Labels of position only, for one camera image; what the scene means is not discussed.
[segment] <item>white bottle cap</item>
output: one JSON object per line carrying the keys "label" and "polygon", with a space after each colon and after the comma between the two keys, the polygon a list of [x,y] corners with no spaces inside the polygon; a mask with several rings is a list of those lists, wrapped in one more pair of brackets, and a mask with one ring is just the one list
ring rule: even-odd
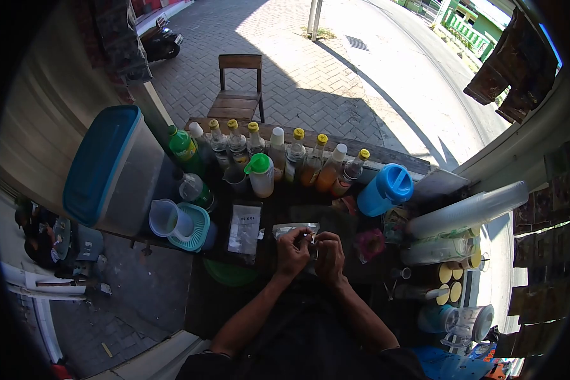
{"label": "white bottle cap", "polygon": [[338,144],[335,146],[334,153],[331,154],[331,157],[335,161],[344,161],[344,158],[346,157],[347,151],[348,151],[348,148],[346,147],[345,144]]}
{"label": "white bottle cap", "polygon": [[283,129],[280,126],[275,126],[274,128],[272,128],[272,134],[270,135],[270,144],[282,145],[284,141],[283,138],[284,134],[285,132],[283,132]]}
{"label": "white bottle cap", "polygon": [[203,136],[203,134],[205,134],[203,132],[203,128],[201,128],[197,122],[191,122],[188,126],[188,129],[190,130],[190,136],[195,139],[198,139],[200,136]]}

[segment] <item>green fence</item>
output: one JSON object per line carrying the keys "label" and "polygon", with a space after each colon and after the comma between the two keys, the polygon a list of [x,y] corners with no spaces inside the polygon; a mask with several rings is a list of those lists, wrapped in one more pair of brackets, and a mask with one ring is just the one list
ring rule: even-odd
{"label": "green fence", "polygon": [[467,42],[465,43],[467,48],[469,48],[469,50],[471,50],[482,62],[486,60],[494,49],[494,43],[488,40],[485,35],[473,29],[471,24],[464,22],[464,20],[456,15],[451,9],[446,11],[442,24],[447,29],[450,29],[450,31],[456,31],[454,34],[458,38]]}

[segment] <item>parked motorcycle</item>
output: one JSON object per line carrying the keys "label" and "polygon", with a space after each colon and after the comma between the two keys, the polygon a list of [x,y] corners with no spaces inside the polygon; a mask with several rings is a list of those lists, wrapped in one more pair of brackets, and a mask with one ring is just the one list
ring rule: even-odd
{"label": "parked motorcycle", "polygon": [[162,13],[156,19],[156,26],[151,27],[141,35],[140,39],[146,51],[148,62],[170,60],[179,54],[179,46],[183,41],[183,36],[165,27],[168,23],[167,15]]}

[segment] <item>green bottle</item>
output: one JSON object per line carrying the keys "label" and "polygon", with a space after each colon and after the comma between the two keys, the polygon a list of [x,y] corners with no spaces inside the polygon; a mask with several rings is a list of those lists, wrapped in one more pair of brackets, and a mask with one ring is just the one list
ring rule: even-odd
{"label": "green bottle", "polygon": [[175,125],[169,126],[169,149],[182,164],[186,173],[194,173],[199,176],[205,174],[205,165],[201,161],[190,135],[186,131],[178,130]]}

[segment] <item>blue lid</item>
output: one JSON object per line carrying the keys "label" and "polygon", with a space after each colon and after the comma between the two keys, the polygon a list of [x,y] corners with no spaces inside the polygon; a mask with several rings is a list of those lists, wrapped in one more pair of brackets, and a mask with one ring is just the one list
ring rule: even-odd
{"label": "blue lid", "polygon": [[84,135],[62,195],[63,208],[80,224],[97,223],[114,172],[141,117],[137,106],[108,107]]}
{"label": "blue lid", "polygon": [[383,198],[395,203],[407,202],[414,192],[414,182],[407,169],[396,163],[389,163],[376,176],[376,186]]}

